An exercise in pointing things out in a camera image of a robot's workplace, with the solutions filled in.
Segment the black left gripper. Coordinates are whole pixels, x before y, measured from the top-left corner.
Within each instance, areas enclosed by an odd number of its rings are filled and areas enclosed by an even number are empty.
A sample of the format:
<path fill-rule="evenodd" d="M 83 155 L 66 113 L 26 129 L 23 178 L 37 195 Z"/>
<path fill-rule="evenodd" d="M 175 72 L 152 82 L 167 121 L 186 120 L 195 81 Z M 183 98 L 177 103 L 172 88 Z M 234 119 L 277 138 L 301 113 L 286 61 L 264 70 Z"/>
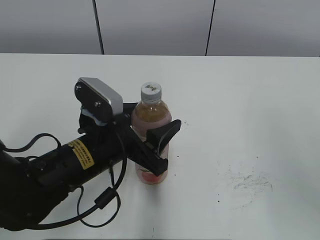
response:
<path fill-rule="evenodd" d="M 131 127 L 132 112 L 137 102 L 123 103 L 123 113 L 113 117 L 105 126 L 98 126 L 82 114 L 79 116 L 79 141 L 92 166 L 85 170 L 88 176 L 97 176 L 113 165 L 131 160 L 160 176 L 168 169 L 168 160 L 161 154 L 171 139 L 180 131 L 182 121 L 176 119 L 146 132 L 142 141 Z"/>

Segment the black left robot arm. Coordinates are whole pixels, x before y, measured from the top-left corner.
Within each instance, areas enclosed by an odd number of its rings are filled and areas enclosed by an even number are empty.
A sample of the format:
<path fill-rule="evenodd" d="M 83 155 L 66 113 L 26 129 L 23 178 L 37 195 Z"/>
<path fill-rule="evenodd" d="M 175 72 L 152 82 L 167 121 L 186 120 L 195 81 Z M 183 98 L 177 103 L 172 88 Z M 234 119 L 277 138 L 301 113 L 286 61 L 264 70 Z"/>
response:
<path fill-rule="evenodd" d="M 159 176 L 168 169 L 161 153 L 181 128 L 176 119 L 149 129 L 141 140 L 131 127 L 134 103 L 126 103 L 123 113 L 99 126 L 84 114 L 79 117 L 81 137 L 58 144 L 39 157 L 13 157 L 13 149 L 0 147 L 0 226 L 9 231 L 49 230 L 64 227 L 103 209 L 111 201 L 120 201 L 118 188 L 124 179 L 128 160 Z M 94 201 L 94 205 L 75 217 L 44 224 L 49 213 L 70 192 L 105 170 L 122 164 L 118 180 L 112 180 Z"/>

